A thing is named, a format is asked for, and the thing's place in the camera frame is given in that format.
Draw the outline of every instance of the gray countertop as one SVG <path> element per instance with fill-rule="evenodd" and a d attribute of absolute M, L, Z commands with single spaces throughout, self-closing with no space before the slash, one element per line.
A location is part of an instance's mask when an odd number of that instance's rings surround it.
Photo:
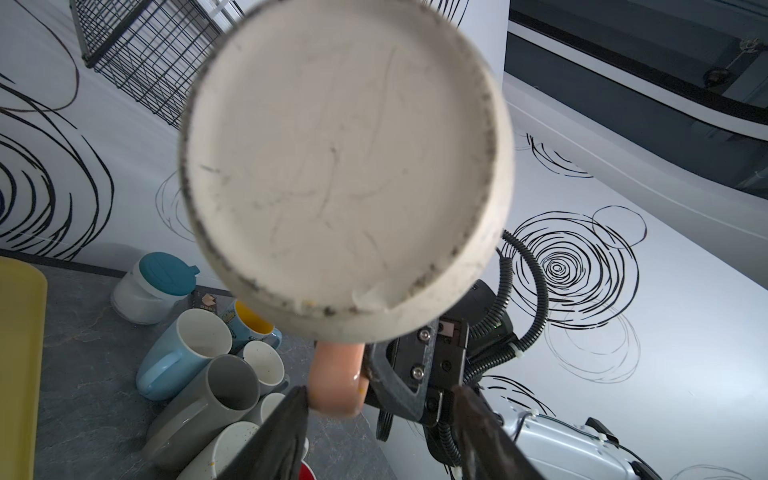
<path fill-rule="evenodd" d="M 166 402 L 146 400 L 134 384 L 141 360 L 175 315 L 134 325 L 110 307 L 119 279 L 36 267 L 48 279 L 48 305 L 35 478 L 176 478 L 141 458 L 147 427 Z M 219 308 L 230 301 L 219 297 Z M 278 352 L 292 384 L 306 385 L 312 343 L 285 336 Z M 311 412 L 307 437 L 306 462 L 319 480 L 396 478 L 361 415 L 336 420 Z"/>

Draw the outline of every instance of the black wire rack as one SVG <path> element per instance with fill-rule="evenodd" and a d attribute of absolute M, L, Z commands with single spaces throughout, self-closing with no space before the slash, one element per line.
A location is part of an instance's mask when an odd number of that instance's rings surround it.
<path fill-rule="evenodd" d="M 71 0 L 85 66 L 179 128 L 197 69 L 221 35 L 196 0 Z"/>

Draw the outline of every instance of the screw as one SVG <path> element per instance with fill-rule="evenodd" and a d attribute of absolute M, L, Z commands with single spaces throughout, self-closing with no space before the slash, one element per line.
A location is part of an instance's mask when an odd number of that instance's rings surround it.
<path fill-rule="evenodd" d="M 429 412 L 437 412 L 437 399 L 427 399 L 427 411 Z"/>
<path fill-rule="evenodd" d="M 424 378 L 424 367 L 416 365 L 411 369 L 411 377 L 417 382 L 421 382 Z"/>
<path fill-rule="evenodd" d="M 422 342 L 427 343 L 431 337 L 432 334 L 429 332 L 429 329 L 419 330 L 419 340 Z"/>

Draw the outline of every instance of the white mug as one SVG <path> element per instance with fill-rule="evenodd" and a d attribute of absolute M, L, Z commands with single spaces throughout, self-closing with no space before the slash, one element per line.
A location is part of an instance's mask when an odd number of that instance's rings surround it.
<path fill-rule="evenodd" d="M 258 425 L 251 422 L 235 422 L 226 427 L 197 454 L 176 480 L 214 480 L 237 457 L 258 429 Z"/>
<path fill-rule="evenodd" d="M 255 423 L 259 427 L 264 425 L 266 419 L 277 408 L 280 402 L 283 401 L 285 395 L 278 392 L 272 392 L 269 395 L 261 397 L 261 400 L 248 412 L 243 420 Z"/>
<path fill-rule="evenodd" d="M 256 372 L 259 377 L 261 396 L 271 392 L 282 392 L 290 384 L 290 377 L 286 375 L 283 359 L 277 351 L 261 340 L 246 343 L 245 347 L 237 354 Z"/>

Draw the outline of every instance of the yellow cutting board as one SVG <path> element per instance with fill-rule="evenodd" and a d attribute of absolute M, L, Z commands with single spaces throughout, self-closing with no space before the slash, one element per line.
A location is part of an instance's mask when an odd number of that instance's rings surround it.
<path fill-rule="evenodd" d="M 35 467 L 45 295 L 40 270 L 0 257 L 0 478 L 31 480 Z"/>

